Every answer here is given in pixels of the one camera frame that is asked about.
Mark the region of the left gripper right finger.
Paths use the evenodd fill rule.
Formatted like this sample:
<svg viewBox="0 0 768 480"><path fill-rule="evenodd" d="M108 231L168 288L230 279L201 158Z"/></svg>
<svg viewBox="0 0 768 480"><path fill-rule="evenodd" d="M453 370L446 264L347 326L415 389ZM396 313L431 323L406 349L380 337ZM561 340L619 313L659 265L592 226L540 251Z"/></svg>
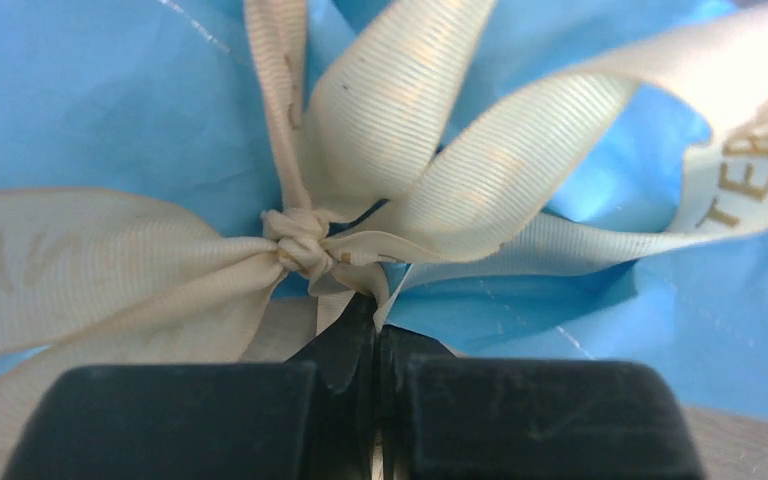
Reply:
<svg viewBox="0 0 768 480"><path fill-rule="evenodd" d="M678 403L625 361L459 358L379 337L387 479L702 479Z"/></svg>

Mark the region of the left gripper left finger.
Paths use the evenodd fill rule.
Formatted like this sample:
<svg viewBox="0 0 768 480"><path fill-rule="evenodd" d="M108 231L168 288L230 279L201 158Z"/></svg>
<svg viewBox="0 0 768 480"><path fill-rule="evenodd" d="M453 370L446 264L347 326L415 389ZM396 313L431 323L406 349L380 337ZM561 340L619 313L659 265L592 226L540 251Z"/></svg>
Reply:
<svg viewBox="0 0 768 480"><path fill-rule="evenodd" d="M7 479L368 479L373 299L282 363L91 365L62 374Z"/></svg>

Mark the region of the blue paper flower bouquet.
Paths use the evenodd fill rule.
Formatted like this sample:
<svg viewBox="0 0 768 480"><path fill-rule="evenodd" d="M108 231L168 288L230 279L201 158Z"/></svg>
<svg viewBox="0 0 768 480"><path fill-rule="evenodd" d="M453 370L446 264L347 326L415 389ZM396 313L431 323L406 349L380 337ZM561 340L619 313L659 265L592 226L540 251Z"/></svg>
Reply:
<svg viewBox="0 0 768 480"><path fill-rule="evenodd" d="M308 88L388 1L309 1ZM499 1L446 141L562 66L734 11L730 1ZM0 1L0 189L103 186L176 202L226 235L280 206L241 1ZM704 121L641 88L549 208L664 227ZM388 319L476 356L624 358L686 402L768 417L768 232L586 277L469 278Z"/></svg>

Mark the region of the cream ribbon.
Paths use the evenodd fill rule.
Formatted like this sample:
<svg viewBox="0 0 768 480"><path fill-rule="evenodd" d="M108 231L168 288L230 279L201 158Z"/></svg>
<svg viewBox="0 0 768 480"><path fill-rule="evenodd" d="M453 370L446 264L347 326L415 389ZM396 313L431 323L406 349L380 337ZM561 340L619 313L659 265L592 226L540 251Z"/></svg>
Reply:
<svg viewBox="0 0 768 480"><path fill-rule="evenodd" d="M528 84L439 146L491 1L396 1L302 97L307 7L244 7L281 210L224 238L171 203L93 188L0 190L0 475L44 391L90 363L242 357L297 272L328 302L477 275L592 273L768 230L768 5L620 47ZM683 158L662 233L544 212L642 84L692 107L706 143Z"/></svg>

